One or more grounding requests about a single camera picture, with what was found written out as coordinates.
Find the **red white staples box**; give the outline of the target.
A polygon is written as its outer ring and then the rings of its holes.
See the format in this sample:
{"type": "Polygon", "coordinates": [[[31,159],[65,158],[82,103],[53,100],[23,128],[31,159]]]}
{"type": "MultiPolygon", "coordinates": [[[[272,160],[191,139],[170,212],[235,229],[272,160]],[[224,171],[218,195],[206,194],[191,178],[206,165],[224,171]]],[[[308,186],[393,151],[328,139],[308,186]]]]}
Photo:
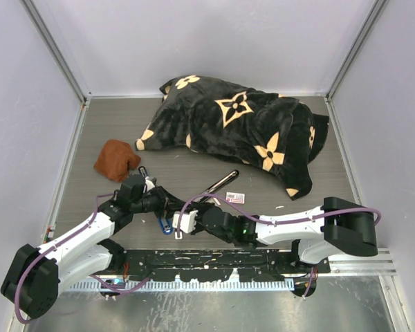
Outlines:
{"type": "Polygon", "coordinates": [[[242,194],[242,193],[227,192],[225,195],[225,199],[229,203],[244,204],[246,196],[245,194],[242,194]]]}

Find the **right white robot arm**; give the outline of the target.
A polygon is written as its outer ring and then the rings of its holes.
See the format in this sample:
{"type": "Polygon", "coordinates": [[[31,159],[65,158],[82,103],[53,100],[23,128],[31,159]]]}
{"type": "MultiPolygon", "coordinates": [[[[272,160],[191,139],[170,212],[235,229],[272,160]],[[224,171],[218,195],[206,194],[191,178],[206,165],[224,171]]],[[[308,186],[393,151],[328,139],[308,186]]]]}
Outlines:
{"type": "Polygon", "coordinates": [[[336,197],[326,197],[313,209],[280,216],[233,216],[217,206],[195,218],[193,233],[206,232],[238,248],[263,248],[291,243],[292,269],[303,273],[323,259],[344,253],[355,257],[378,254],[379,211],[336,197]]]}

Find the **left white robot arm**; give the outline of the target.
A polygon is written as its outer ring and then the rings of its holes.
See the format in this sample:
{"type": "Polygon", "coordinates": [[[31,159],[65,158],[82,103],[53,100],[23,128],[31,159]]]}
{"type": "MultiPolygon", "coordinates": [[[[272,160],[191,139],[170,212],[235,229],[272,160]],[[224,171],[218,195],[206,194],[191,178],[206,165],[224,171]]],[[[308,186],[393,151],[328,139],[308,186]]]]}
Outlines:
{"type": "Polygon", "coordinates": [[[111,237],[134,215],[153,212],[168,217],[187,209],[184,201],[139,174],[128,176],[114,193],[96,198],[103,202],[97,202],[79,225],[48,243],[26,244],[15,253],[0,292],[13,303],[22,324],[43,316],[81,279],[102,270],[119,273],[125,265],[124,250],[111,237]]]}

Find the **blue stapler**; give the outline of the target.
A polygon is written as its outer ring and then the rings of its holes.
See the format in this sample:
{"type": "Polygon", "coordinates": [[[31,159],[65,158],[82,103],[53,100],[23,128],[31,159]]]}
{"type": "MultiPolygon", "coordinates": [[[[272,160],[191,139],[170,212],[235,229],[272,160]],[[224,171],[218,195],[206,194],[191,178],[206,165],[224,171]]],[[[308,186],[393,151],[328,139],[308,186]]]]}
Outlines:
{"type": "Polygon", "coordinates": [[[163,234],[170,235],[173,233],[172,222],[168,218],[158,218],[158,224],[163,234]]]}

